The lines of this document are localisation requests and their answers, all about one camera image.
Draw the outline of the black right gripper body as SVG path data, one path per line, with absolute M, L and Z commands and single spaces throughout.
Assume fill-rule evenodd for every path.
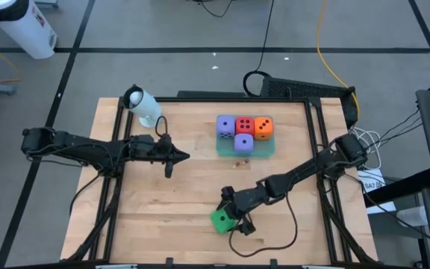
M 249 188 L 234 191 L 234 199 L 225 206 L 225 210 L 230 218 L 238 220 L 265 201 L 266 191 L 264 188 Z

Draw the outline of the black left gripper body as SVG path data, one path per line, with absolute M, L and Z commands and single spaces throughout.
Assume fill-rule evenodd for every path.
M 128 157 L 131 161 L 165 162 L 164 144 L 160 144 L 150 134 L 130 137 Z

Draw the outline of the green foam die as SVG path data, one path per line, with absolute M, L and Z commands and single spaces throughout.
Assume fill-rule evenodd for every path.
M 213 211 L 210 214 L 210 219 L 215 230 L 220 234 L 230 232 L 235 227 L 237 222 L 236 220 L 229 217 L 224 208 Z

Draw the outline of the purple foam die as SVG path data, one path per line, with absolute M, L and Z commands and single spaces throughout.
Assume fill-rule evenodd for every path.
M 254 150 L 254 139 L 251 134 L 240 133 L 234 136 L 234 151 L 236 153 L 251 153 Z
M 235 117 L 219 115 L 216 119 L 216 133 L 220 138 L 233 138 L 235 136 Z

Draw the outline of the red foam die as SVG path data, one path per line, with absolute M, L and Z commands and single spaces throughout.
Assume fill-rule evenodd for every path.
M 251 136 L 255 133 L 255 121 L 252 117 L 237 117 L 235 119 L 235 133 L 238 134 L 250 134 Z

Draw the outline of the orange foam die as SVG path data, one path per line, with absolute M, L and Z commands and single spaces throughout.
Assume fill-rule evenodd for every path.
M 273 135 L 274 123 L 271 117 L 256 117 L 255 118 L 255 133 L 256 140 L 269 140 Z

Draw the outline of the teal translucent plastic bin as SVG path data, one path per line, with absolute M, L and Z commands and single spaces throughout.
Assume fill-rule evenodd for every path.
M 254 120 L 256 117 L 269 117 L 269 116 L 261 116 L 261 115 L 232 115 L 235 117 L 252 117 Z M 256 140 L 254 135 L 254 150 L 251 153 L 236 153 L 234 151 L 234 138 L 220 138 L 216 133 L 216 150 L 221 156 L 230 156 L 230 157 L 254 157 L 254 158 L 268 158 L 275 151 L 275 131 L 273 130 L 273 135 L 269 140 Z

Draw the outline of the white paper label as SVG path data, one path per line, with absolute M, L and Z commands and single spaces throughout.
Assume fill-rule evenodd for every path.
M 388 182 L 392 182 L 383 177 L 380 169 L 358 171 L 358 177 L 364 183 L 364 188 L 366 189 L 367 192 L 374 191 L 376 189 L 379 189 L 385 186 Z M 396 206 L 392 201 L 385 202 L 380 206 L 389 212 L 396 211 Z M 379 214 L 383 212 L 384 211 L 382 211 L 377 205 L 367 208 L 368 214 Z

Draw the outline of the large white cylinder black band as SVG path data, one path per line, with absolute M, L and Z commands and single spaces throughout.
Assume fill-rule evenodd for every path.
M 0 0 L 0 29 L 33 59 L 54 55 L 58 36 L 34 0 Z

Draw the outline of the black aluminium table frame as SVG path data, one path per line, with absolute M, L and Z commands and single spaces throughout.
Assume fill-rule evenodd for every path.
M 284 173 L 311 158 L 323 142 L 347 131 L 341 104 L 323 98 L 303 102 L 255 98 L 166 101 L 163 112 L 173 143 L 190 158 L 175 165 L 170 179 L 159 164 L 125 166 L 117 215 L 102 229 L 97 248 L 88 255 L 113 263 L 327 265 L 332 258 L 355 254 L 320 204 L 317 179 L 297 184 L 289 197 L 252 212 L 256 230 L 218 233 L 210 219 L 226 185 L 252 188 L 256 181 Z M 220 114 L 267 115 L 275 121 L 275 152 L 269 158 L 221 157 L 216 151 L 216 117 Z

